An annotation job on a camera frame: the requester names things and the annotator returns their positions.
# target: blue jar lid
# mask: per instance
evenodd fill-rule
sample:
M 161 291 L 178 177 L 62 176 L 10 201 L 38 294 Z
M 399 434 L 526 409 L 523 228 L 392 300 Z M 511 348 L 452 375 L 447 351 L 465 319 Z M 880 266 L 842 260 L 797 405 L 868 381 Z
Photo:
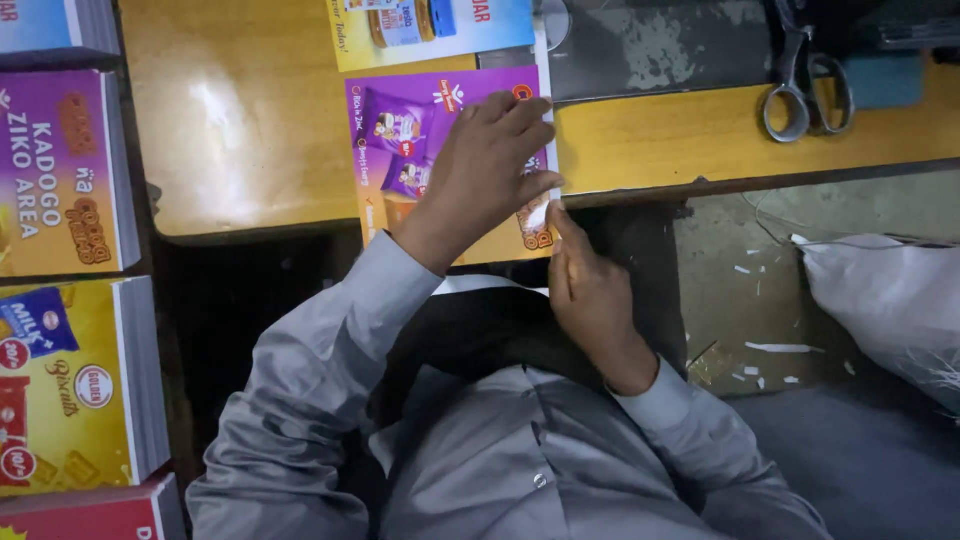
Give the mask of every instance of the blue jar lid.
M 453 19 L 452 0 L 430 0 L 430 16 L 433 18 L 433 33 L 437 37 L 457 35 L 457 23 Z

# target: grey shirt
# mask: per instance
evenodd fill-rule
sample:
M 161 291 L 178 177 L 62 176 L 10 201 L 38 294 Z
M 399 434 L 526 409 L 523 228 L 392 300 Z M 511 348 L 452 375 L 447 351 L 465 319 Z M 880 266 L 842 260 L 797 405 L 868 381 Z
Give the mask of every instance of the grey shirt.
M 280 319 L 253 350 L 187 490 L 198 540 L 359 538 L 337 492 L 400 329 L 442 279 L 379 234 L 347 278 Z M 669 464 L 706 494 L 681 502 Z M 395 473 L 380 534 L 395 538 L 828 538 L 729 406 L 661 362 L 653 387 L 606 399 L 521 366 L 458 392 Z

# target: stack of paper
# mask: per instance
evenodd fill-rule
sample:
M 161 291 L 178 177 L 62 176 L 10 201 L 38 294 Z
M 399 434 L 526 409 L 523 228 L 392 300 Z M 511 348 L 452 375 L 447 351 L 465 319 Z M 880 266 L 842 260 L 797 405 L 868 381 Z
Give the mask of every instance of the stack of paper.
M 139 487 L 3 501 L 0 538 L 185 540 L 177 479 L 166 475 Z
M 140 260 L 114 74 L 0 73 L 0 130 L 0 277 Z
M 169 459 L 150 278 L 0 288 L 0 497 L 138 485 Z
M 0 66 L 119 55 L 110 0 L 0 1 Z

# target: yellow desk surface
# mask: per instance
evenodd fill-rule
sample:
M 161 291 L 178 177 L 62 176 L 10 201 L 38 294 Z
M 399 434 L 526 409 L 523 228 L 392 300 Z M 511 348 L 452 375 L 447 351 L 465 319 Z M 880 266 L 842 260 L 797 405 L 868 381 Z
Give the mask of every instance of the yellow desk surface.
M 324 0 L 120 0 L 156 227 L 171 237 L 357 217 L 346 76 L 473 69 L 473 56 L 337 72 Z M 863 111 L 848 134 L 779 145 L 761 86 L 557 112 L 566 194 L 960 157 L 960 69 L 921 105 Z

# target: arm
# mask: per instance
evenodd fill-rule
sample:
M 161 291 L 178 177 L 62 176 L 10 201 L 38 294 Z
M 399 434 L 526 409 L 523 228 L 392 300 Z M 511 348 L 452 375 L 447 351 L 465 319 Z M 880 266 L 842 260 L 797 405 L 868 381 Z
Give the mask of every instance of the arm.
M 260 336 L 247 388 L 230 397 L 206 474 L 187 490 L 196 538 L 366 535 L 366 508 L 336 492 L 341 438 L 441 281 L 380 234 L 342 283 Z
M 358 538 L 367 509 L 338 493 L 341 439 L 357 427 L 400 329 L 469 246 L 563 183 L 524 163 L 553 139 L 545 99 L 498 92 L 464 110 L 437 156 L 430 188 L 390 238 L 370 244 L 347 278 L 280 319 L 253 350 L 187 490 L 194 537 Z
M 636 332 L 627 271 L 598 257 L 562 206 L 554 203 L 548 215 L 564 239 L 550 261 L 557 321 L 660 458 L 707 494 L 704 521 L 739 538 L 829 538 L 733 409 L 684 382 Z
M 830 538 L 817 511 L 760 454 L 739 415 L 667 362 L 660 360 L 645 393 L 614 397 L 662 458 L 704 490 L 701 517 L 712 528 L 736 538 Z

